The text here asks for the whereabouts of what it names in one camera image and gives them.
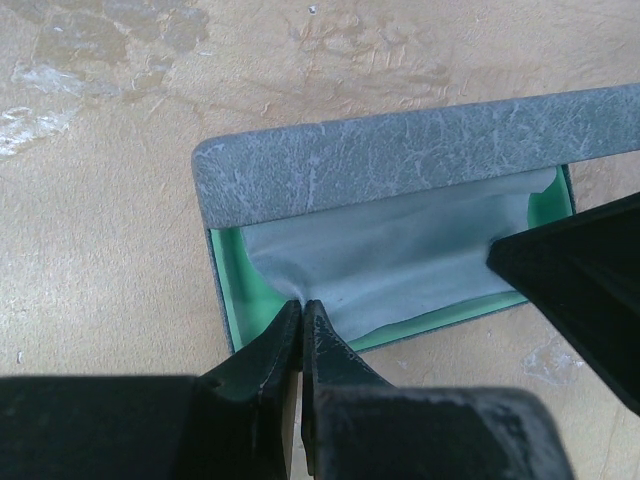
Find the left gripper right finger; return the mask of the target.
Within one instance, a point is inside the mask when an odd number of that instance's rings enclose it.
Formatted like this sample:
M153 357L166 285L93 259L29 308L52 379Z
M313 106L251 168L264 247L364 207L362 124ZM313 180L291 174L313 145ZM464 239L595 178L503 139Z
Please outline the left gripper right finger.
M316 479L571 479L556 424L514 388L396 387L304 308L301 434Z

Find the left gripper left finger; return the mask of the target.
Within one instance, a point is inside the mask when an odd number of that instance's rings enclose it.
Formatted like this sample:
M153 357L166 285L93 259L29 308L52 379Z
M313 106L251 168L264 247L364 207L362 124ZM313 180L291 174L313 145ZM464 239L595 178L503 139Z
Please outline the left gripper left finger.
M200 376L1 381L5 479L285 479L301 306Z

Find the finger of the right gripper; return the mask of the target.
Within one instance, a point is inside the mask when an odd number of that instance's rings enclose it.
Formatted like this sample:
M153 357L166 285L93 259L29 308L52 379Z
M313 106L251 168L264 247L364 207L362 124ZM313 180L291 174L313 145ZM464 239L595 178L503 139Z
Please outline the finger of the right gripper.
M487 265L638 412L638 195L500 239Z

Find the blue cleaning cloth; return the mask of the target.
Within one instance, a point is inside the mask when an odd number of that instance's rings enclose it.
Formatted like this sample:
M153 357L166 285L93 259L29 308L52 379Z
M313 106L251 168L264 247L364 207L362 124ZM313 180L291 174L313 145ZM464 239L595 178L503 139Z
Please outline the blue cleaning cloth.
M347 340L511 286L491 244L528 227L552 168L244 227L252 266L279 293L323 303Z

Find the grey glasses case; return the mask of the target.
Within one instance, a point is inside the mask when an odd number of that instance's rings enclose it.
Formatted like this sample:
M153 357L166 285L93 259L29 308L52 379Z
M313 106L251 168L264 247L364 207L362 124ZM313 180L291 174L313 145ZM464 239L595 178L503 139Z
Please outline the grey glasses case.
M214 137L191 165L205 235L639 147L635 84Z

